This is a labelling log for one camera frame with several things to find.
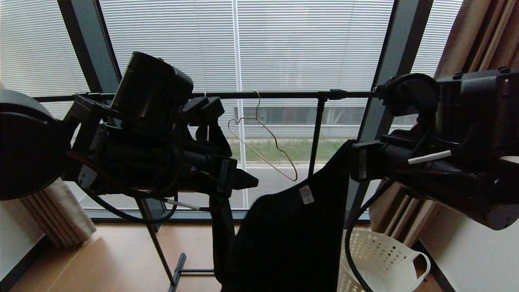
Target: white cable tie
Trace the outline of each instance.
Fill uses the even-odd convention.
[[[167,203],[171,204],[171,205],[177,205],[177,206],[182,206],[182,207],[186,207],[186,208],[189,208],[189,209],[193,209],[195,211],[199,211],[200,210],[200,207],[198,206],[195,206],[195,205],[191,205],[191,204],[188,204],[188,203],[182,203],[182,202],[177,202],[175,200],[171,200],[171,199],[166,199]]]
[[[417,163],[421,163],[421,162],[427,162],[427,161],[446,158],[451,155],[452,155],[452,152],[450,150],[447,150],[447,151],[433,153],[433,154],[429,154],[429,155],[425,155],[425,156],[421,156],[421,157],[411,158],[408,160],[408,162],[409,162],[409,165],[412,165],[412,164],[417,164]]]

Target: laundry basket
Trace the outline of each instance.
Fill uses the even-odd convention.
[[[362,286],[351,272],[344,252],[344,237],[340,256],[338,292],[362,292]],[[431,269],[429,258],[399,241],[380,233],[354,229],[350,250],[355,266],[374,292],[412,292]],[[413,260],[423,256],[427,268],[416,277]]]

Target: beige curtain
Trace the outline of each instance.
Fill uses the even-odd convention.
[[[92,220],[60,178],[20,201],[57,247],[80,244],[95,231]]]
[[[519,67],[519,2],[465,0],[450,31],[435,78],[456,72]],[[417,200],[395,184],[370,207],[371,228],[412,246],[441,205]]]

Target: floor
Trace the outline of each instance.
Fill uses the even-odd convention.
[[[98,224],[82,246],[50,248],[18,281],[11,292],[41,291],[167,291],[169,283],[143,225]],[[209,225],[164,225],[157,234],[172,269],[180,253],[187,254],[185,268],[211,269]],[[182,276],[178,292],[217,292],[212,276]],[[418,292],[441,292],[429,275]]]

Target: curtain fold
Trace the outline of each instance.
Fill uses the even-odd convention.
[[[519,67],[518,44],[517,0],[464,0],[434,78],[499,66]],[[407,196],[405,188],[396,183],[370,207],[371,228],[412,246],[441,208],[435,202]]]
[[[20,201],[59,248],[85,242],[96,230],[90,217],[61,178]]]

